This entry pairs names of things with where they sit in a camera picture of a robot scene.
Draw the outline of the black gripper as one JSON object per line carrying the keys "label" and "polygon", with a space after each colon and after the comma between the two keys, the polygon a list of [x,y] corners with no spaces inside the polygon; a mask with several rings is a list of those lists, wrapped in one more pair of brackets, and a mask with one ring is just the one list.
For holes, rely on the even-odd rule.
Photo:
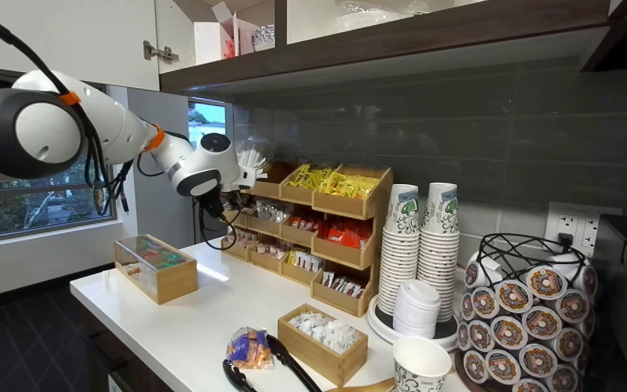
{"label": "black gripper", "polygon": [[239,192],[219,192],[210,189],[199,199],[199,206],[210,216],[210,217],[221,217],[227,208],[242,208],[242,193]]}

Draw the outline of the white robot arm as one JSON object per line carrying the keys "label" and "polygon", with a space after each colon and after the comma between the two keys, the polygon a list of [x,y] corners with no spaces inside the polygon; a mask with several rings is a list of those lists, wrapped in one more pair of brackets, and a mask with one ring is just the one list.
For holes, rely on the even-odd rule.
{"label": "white robot arm", "polygon": [[99,166],[147,152],[180,196],[213,202],[223,192],[253,188],[260,174],[256,164],[236,159],[227,134],[206,132],[191,145],[61,72],[32,69],[0,88],[0,180],[62,171],[82,152]]}

